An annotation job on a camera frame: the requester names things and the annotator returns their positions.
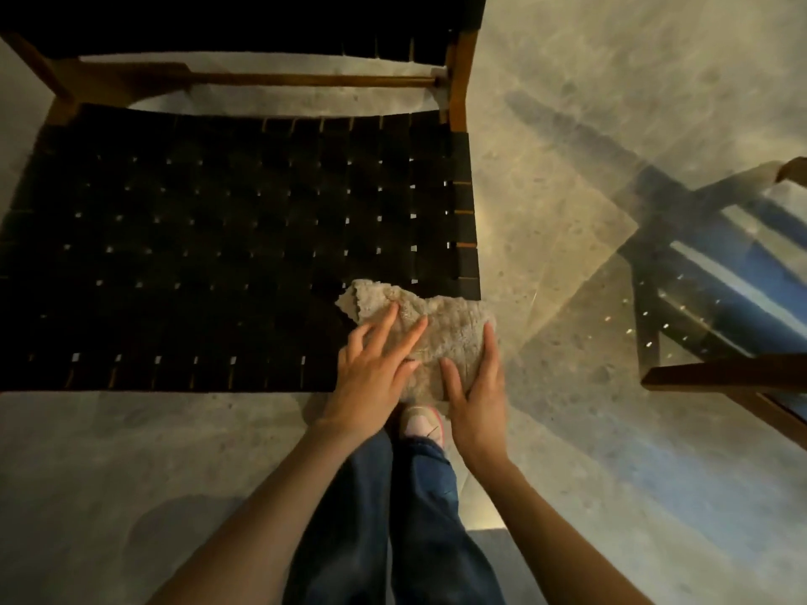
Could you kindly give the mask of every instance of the finger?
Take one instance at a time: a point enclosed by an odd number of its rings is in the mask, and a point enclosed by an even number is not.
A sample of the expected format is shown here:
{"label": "finger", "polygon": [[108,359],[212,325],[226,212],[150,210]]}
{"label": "finger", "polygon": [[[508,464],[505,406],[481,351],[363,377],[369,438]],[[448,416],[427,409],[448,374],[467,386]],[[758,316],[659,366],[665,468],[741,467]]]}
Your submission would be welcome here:
{"label": "finger", "polygon": [[499,372],[499,347],[496,345],[496,334],[493,325],[485,323],[483,329],[485,353],[479,364],[479,376],[496,377]]}
{"label": "finger", "polygon": [[419,366],[420,361],[418,360],[407,360],[398,366],[396,375],[392,377],[392,386],[390,387],[390,392],[392,393],[393,398],[401,398],[401,394],[404,391],[404,386],[406,386],[407,381],[411,375],[415,373],[415,370]]}
{"label": "finger", "polygon": [[455,409],[466,403],[465,394],[462,392],[462,380],[459,377],[459,370],[451,359],[440,359],[440,370],[443,373],[443,383],[446,385],[446,395],[449,397],[451,409]]}
{"label": "finger", "polygon": [[390,335],[390,329],[395,324],[396,317],[398,316],[398,304],[393,302],[387,310],[387,314],[381,319],[381,322],[373,331],[373,339],[367,344],[367,351],[372,356],[380,356],[384,345],[387,343],[387,337]]}
{"label": "finger", "polygon": [[367,335],[367,332],[372,328],[372,323],[364,323],[363,325],[357,326],[350,332],[350,335],[348,335],[348,349],[346,357],[348,362],[356,360],[356,357],[361,354],[362,350],[364,350],[364,338]]}
{"label": "finger", "polygon": [[400,340],[398,345],[392,349],[392,352],[389,354],[390,359],[398,364],[409,356],[409,352],[415,347],[415,344],[417,344],[417,341],[420,339],[420,335],[423,335],[428,325],[429,317],[426,315],[421,316],[417,320],[417,323],[415,323],[415,326],[413,326],[403,339]]}

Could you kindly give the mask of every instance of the jeans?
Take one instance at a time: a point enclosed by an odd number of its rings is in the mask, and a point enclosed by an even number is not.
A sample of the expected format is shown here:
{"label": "jeans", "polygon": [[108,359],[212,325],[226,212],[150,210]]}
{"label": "jeans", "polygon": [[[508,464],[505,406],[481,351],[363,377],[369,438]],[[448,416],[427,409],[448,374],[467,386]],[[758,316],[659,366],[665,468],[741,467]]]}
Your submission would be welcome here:
{"label": "jeans", "polygon": [[504,605],[458,514],[457,478],[425,437],[380,431],[339,469],[291,563],[284,605],[382,605],[388,537],[397,605]]}

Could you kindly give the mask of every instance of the floor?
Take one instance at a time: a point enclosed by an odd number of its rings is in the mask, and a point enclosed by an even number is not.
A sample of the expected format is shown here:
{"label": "floor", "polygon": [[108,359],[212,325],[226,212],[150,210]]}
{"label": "floor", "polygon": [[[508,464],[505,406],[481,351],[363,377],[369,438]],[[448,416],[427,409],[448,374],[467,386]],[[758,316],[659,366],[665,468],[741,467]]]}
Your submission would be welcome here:
{"label": "floor", "polygon": [[[725,397],[639,386],[646,344],[637,341],[644,315],[634,290],[642,281],[635,251],[625,250],[670,204],[697,204],[703,187],[807,154],[804,10],[802,0],[489,0],[479,36],[469,131],[483,296],[507,361],[511,454],[658,603],[787,603],[807,594],[804,450]],[[4,46],[0,56],[5,208],[50,97]],[[182,58],[233,71],[385,67]],[[438,103],[416,90],[205,87],[138,107],[353,114]],[[762,198],[807,223],[802,189],[764,188]],[[699,210],[683,210],[683,226],[697,226]],[[717,216],[750,238],[737,254],[763,246],[789,276],[807,280],[797,243],[736,205]],[[788,306],[792,293],[756,292],[685,238],[668,239],[807,339],[798,306]],[[673,338],[651,340],[662,362],[694,360]],[[307,402],[1,396],[0,602],[144,602],[291,449]],[[508,602],[541,602],[489,500],[467,472],[459,477],[462,518]]]}

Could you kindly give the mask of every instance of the forearm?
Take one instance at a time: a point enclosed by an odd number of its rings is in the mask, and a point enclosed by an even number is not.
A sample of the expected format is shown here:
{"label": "forearm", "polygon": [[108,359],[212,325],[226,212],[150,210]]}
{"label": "forearm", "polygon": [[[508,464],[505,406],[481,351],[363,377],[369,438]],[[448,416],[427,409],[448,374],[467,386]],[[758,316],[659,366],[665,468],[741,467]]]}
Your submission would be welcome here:
{"label": "forearm", "polygon": [[252,605],[276,595],[319,500],[356,448],[318,424],[176,575],[153,605]]}
{"label": "forearm", "polygon": [[549,603],[650,602],[530,487],[509,460],[483,465],[475,476]]}

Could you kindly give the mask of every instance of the foot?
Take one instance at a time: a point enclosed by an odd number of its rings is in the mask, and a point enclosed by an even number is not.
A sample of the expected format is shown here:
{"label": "foot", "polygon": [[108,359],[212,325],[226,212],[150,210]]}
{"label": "foot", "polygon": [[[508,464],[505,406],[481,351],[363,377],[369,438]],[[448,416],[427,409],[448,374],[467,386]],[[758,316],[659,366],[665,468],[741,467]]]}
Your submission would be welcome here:
{"label": "foot", "polygon": [[399,435],[403,437],[428,437],[440,449],[445,447],[443,418],[431,406],[407,406],[400,417]]}

